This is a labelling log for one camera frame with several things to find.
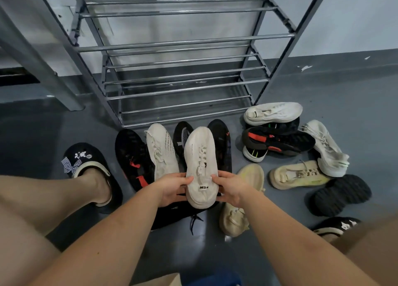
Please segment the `person's right hand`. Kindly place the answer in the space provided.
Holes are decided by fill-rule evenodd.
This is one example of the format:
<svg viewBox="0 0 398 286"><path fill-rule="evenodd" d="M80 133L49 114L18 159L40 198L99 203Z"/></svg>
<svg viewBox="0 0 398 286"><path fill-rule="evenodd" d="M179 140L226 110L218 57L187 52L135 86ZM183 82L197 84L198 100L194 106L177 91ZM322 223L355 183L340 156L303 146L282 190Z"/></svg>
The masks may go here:
<svg viewBox="0 0 398 286"><path fill-rule="evenodd" d="M229 174L228 186L218 186L220 196L216 196L216 201L231 204L236 208L245 208L250 193L254 190L245 180L236 174L218 171L218 174Z"/></svg>

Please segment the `person's left hand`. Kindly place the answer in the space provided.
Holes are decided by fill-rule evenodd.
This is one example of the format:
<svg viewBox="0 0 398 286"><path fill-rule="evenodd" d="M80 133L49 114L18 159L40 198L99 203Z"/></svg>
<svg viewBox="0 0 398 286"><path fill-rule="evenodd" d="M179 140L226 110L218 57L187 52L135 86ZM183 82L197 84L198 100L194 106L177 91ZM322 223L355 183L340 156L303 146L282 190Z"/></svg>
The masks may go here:
<svg viewBox="0 0 398 286"><path fill-rule="evenodd" d="M187 201L186 190L188 185L182 187L172 187L173 175L186 176L186 173L166 174L153 183L156 190L159 192L159 208L166 207L171 203Z"/></svg>

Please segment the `plain white knit sneaker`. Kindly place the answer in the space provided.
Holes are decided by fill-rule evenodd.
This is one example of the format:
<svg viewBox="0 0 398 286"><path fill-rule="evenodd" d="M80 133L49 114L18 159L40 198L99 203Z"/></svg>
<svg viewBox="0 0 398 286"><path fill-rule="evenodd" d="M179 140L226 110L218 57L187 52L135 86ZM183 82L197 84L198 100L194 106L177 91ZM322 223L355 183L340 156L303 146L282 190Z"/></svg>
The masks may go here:
<svg viewBox="0 0 398 286"><path fill-rule="evenodd" d="M218 175L215 141L207 127L198 127L189 135L184 147L187 164L186 177L193 177L187 185L187 201L196 209L210 208L218 194L212 175Z"/></svg>

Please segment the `person's right forearm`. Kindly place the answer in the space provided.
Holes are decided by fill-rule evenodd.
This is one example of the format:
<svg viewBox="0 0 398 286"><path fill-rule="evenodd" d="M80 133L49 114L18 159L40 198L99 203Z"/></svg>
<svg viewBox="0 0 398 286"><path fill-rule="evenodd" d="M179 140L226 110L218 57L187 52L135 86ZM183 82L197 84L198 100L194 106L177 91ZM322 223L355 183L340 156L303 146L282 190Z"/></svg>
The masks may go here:
<svg viewBox="0 0 398 286"><path fill-rule="evenodd" d="M379 286L254 188L240 193L240 206L282 286Z"/></svg>

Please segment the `person's left forearm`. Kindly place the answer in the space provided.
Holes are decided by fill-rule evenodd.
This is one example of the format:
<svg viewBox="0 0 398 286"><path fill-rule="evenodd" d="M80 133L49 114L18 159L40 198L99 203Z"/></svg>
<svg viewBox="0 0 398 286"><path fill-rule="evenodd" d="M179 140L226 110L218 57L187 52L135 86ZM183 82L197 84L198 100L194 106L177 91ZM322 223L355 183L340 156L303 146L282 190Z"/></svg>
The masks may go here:
<svg viewBox="0 0 398 286"><path fill-rule="evenodd" d="M128 286L161 198L162 190L155 184L140 190L28 286Z"/></svg>

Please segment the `black sneaker dark insole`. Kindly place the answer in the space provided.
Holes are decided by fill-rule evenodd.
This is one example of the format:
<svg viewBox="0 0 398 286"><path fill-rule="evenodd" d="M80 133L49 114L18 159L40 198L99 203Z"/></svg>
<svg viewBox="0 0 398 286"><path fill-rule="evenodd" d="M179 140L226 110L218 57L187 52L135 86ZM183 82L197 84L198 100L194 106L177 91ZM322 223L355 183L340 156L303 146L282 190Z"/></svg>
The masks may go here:
<svg viewBox="0 0 398 286"><path fill-rule="evenodd" d="M226 124L214 119L208 125L211 130L216 152L217 169L232 173L231 137Z"/></svg>

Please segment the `black sneaker loose lace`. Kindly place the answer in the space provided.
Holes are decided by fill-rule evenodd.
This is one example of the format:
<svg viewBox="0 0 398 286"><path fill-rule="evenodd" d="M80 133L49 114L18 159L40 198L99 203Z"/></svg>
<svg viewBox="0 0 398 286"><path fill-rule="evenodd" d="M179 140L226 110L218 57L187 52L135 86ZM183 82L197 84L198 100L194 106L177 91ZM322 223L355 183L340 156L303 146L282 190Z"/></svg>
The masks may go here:
<svg viewBox="0 0 398 286"><path fill-rule="evenodd" d="M210 210L219 204L216 201L209 208L206 209L197 209L191 206L191 204L187 201L175 202L170 205L157 209L156 217L152 224L151 231L166 227L172 223L176 223L184 218L191 218L190 222L190 231L193 235L193 225L196 220L203 221L198 214L202 213L206 210Z"/></svg>

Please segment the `white black-speckled knit sneaker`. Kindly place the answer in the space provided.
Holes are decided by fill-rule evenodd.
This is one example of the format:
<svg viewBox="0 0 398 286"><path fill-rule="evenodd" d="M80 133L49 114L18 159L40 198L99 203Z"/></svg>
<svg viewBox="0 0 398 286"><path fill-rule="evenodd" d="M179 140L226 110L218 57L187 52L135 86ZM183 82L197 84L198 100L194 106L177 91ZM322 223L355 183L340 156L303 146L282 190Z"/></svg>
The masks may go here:
<svg viewBox="0 0 398 286"><path fill-rule="evenodd" d="M179 173L172 138L166 128L154 123L145 133L150 159L155 165L154 180L157 181L166 174Z"/></svg>

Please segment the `black sneaker white sole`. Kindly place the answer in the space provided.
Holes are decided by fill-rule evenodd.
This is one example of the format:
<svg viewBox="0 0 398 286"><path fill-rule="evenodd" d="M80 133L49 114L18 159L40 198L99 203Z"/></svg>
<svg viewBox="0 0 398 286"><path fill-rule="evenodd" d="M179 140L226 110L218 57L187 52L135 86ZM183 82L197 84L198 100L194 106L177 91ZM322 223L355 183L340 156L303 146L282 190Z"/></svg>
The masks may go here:
<svg viewBox="0 0 398 286"><path fill-rule="evenodd" d="M249 161L260 163L264 160L267 155L268 150L256 150L247 148L246 146L243 147L242 153L246 159Z"/></svg>

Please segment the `cream yellow knit sneaker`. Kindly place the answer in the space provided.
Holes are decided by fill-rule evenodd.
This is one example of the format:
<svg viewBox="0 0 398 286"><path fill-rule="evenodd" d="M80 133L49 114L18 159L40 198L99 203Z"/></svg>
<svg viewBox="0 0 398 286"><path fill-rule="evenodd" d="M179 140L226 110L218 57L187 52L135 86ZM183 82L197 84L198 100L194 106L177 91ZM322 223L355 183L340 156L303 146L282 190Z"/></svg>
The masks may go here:
<svg viewBox="0 0 398 286"><path fill-rule="evenodd" d="M323 174L316 161L301 161L272 169L269 172L271 185L279 190L297 187L322 186L332 180Z"/></svg>
<svg viewBox="0 0 398 286"><path fill-rule="evenodd" d="M264 192L265 174L260 165L251 163L237 174L258 192ZM225 203L220 215L219 226L225 235L237 237L249 229L249 222L242 208Z"/></svg>

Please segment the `black sneaker white stripe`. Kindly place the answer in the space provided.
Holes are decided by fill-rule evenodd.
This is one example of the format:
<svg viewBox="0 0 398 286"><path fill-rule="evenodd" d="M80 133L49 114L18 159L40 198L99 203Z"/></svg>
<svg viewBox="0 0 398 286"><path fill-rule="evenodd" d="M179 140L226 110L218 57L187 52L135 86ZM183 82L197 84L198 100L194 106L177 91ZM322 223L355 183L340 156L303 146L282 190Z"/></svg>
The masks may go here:
<svg viewBox="0 0 398 286"><path fill-rule="evenodd" d="M187 164L184 157L184 148L192 132L193 132L192 126L186 121L181 121L177 124L173 134L174 149L180 163L182 164L182 167L184 168L184 172L186 172L187 169Z"/></svg>

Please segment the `black mesh sneaker red accents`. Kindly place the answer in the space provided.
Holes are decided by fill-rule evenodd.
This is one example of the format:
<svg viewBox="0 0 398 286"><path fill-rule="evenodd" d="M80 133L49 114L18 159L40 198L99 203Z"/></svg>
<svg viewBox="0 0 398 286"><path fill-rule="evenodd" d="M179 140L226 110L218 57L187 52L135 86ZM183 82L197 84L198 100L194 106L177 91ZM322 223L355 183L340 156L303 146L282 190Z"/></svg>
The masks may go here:
<svg viewBox="0 0 398 286"><path fill-rule="evenodd" d="M130 129L122 129L115 140L115 154L124 175L134 191L154 181L154 164L150 159L147 145Z"/></svg>

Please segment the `black sneaker red stripe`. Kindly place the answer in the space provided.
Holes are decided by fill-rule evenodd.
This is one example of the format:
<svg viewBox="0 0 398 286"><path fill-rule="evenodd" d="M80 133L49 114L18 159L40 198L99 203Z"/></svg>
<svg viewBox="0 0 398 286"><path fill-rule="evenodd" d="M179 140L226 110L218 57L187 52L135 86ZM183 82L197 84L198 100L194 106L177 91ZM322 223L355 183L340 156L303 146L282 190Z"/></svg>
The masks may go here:
<svg viewBox="0 0 398 286"><path fill-rule="evenodd" d="M310 134L299 130L250 127L241 135L244 146L251 150L271 151L285 156L296 156L315 146L316 140Z"/></svg>

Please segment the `white sneaker thick sole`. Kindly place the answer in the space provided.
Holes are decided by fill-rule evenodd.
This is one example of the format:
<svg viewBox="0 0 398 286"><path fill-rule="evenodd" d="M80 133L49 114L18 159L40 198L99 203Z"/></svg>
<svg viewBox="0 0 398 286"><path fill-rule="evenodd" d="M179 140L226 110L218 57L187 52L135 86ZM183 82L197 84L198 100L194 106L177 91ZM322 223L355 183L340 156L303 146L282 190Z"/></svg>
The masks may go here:
<svg viewBox="0 0 398 286"><path fill-rule="evenodd" d="M297 119L303 111L303 106L297 102L264 103L249 107L243 119L251 126L266 123L290 123Z"/></svg>

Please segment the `black sneaker green accent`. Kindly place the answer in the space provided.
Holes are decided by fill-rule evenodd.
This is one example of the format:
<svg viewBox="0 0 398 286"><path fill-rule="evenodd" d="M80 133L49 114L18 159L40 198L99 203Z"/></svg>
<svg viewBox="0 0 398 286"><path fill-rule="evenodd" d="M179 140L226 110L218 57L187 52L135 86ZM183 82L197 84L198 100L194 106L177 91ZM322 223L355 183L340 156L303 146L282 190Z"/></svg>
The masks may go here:
<svg viewBox="0 0 398 286"><path fill-rule="evenodd" d="M300 126L300 117L297 117L295 120L291 122L285 122L285 123L271 122L271 123L266 123L262 126L269 129L277 129L282 133L291 133L298 130Z"/></svg>

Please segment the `black slipper with checked bow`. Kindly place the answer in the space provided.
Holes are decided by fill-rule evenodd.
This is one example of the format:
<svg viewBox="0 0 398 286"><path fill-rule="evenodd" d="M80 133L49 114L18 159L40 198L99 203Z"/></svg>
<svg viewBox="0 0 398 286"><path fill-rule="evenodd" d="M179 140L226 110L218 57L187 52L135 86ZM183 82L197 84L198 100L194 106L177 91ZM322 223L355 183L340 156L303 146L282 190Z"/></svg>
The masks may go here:
<svg viewBox="0 0 398 286"><path fill-rule="evenodd" d="M80 177L87 169L91 168L99 171L105 178L111 190L111 197L104 203L94 203L99 213L111 214L122 205L122 189L99 149L89 143L76 143L70 146L63 156L61 162L64 173L67 173L70 178Z"/></svg>

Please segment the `white sneaker green heel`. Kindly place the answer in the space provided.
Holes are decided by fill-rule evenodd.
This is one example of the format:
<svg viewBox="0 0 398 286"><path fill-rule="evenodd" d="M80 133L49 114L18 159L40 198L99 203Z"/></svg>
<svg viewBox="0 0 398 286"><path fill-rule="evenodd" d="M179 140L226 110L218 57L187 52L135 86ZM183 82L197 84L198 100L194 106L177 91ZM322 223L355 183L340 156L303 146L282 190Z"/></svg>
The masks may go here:
<svg viewBox="0 0 398 286"><path fill-rule="evenodd" d="M343 177L349 166L349 155L341 151L325 125L314 119L304 124L301 130L315 139L314 149L320 154L317 163L321 172L333 178Z"/></svg>

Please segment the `black chunky-sole shoe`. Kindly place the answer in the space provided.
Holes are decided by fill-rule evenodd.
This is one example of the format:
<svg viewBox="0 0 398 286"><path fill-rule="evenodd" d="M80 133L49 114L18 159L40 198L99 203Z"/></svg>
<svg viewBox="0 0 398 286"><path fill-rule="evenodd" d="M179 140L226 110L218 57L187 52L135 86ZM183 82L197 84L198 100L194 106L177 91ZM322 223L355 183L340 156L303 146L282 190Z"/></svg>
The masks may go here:
<svg viewBox="0 0 398 286"><path fill-rule="evenodd" d="M371 197L371 188L362 178L346 174L330 180L325 187L314 191L307 200L307 207L313 215L335 217L347 205L365 203Z"/></svg>

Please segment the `black slipper white charm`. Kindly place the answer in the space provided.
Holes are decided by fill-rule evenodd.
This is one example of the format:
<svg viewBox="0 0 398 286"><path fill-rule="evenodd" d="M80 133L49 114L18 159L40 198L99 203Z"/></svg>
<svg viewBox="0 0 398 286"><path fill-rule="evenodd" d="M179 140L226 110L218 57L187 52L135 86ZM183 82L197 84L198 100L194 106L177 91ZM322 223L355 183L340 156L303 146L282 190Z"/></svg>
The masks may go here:
<svg viewBox="0 0 398 286"><path fill-rule="evenodd" d="M356 218L331 217L321 221L310 229L325 241L331 243L359 223L361 223L361 220Z"/></svg>

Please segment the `grey metal shoe rack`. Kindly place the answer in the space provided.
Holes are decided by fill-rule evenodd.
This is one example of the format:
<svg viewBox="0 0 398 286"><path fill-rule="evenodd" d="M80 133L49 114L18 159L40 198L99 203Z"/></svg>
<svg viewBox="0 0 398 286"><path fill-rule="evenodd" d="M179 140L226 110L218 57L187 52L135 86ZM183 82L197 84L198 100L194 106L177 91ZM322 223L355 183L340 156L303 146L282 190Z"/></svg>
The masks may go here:
<svg viewBox="0 0 398 286"><path fill-rule="evenodd" d="M214 10L172 10L172 11L146 11L127 13L102 13L91 14L89 6L106 5L145 5L145 4L183 4L183 3L209 3L209 2L262 2L259 8L221 8ZM55 12L47 0L42 0L48 11L55 19L62 35L59 40L64 43L64 48L82 73L90 81L90 87L111 116L117 128L139 128L152 124L142 122L125 124L123 115L146 113L190 107L200 104L214 104L225 102L228 99L206 100L187 105L175 104L167 107L144 108L132 112L123 112L123 100L132 98L145 98L163 95L176 95L183 92L211 90L216 88L240 86L245 89L246 96L233 97L229 100L243 98L250 99L251 106L258 104L260 98L269 87L275 83L282 72L289 55L293 51L306 27L315 15L323 0L312 0L298 26L289 19L274 0L128 0L126 2L87 2L76 0L70 34L62 26ZM216 13L243 13L259 12L251 36L206 38L195 40L180 40L151 43L131 43L118 45L105 45L105 38L97 28L95 18L106 17L140 17L140 16L167 16L188 14L216 14ZM259 40L289 39L281 56L278 58L273 70L264 62L255 47ZM221 57L193 58L187 60L157 61L137 64L115 65L113 57L132 57L140 55L154 55L174 52L191 52L203 50L218 50L230 48L244 48L245 54ZM127 68L175 65L183 63L220 61L226 59L243 58L241 68L224 69L216 71L192 72L179 75L161 77L134 78L120 80L117 70Z"/></svg>

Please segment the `person's left leg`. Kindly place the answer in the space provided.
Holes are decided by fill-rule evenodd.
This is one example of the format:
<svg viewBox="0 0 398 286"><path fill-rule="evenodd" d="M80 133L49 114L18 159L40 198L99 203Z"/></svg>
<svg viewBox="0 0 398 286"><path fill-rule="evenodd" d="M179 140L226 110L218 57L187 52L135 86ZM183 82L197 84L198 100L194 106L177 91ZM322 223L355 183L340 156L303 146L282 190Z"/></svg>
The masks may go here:
<svg viewBox="0 0 398 286"><path fill-rule="evenodd" d="M80 208L111 197L105 176L94 168L61 180L0 176L0 286L35 279L61 254L46 235Z"/></svg>

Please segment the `person's leg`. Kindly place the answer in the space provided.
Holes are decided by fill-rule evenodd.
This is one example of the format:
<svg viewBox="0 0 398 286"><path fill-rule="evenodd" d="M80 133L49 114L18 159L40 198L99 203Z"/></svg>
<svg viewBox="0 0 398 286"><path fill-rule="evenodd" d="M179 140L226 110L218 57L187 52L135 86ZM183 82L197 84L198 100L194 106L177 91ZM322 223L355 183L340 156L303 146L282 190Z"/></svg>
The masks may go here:
<svg viewBox="0 0 398 286"><path fill-rule="evenodd" d="M94 168L61 180L0 176L0 286L35 279L61 254L46 235L80 208L111 197L105 176Z"/></svg>
<svg viewBox="0 0 398 286"><path fill-rule="evenodd" d="M398 286L398 213L363 221L331 244L381 286Z"/></svg>

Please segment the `person's right leg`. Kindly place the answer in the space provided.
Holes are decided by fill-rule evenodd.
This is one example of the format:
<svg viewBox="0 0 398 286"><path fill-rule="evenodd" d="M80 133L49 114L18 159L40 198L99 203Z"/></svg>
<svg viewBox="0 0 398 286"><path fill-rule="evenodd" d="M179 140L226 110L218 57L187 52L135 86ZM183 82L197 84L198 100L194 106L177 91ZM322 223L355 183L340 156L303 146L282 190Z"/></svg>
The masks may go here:
<svg viewBox="0 0 398 286"><path fill-rule="evenodd" d="M331 244L381 286L398 286L398 213L363 221Z"/></svg>

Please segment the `grey metal post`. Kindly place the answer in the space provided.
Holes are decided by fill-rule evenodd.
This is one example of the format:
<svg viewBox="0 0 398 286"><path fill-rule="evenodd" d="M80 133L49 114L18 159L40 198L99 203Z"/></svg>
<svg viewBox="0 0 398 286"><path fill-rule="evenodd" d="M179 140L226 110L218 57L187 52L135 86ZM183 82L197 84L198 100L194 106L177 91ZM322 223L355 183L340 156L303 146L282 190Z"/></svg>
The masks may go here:
<svg viewBox="0 0 398 286"><path fill-rule="evenodd" d="M85 107L76 95L61 81L0 5L0 47L35 76L69 111L81 111Z"/></svg>

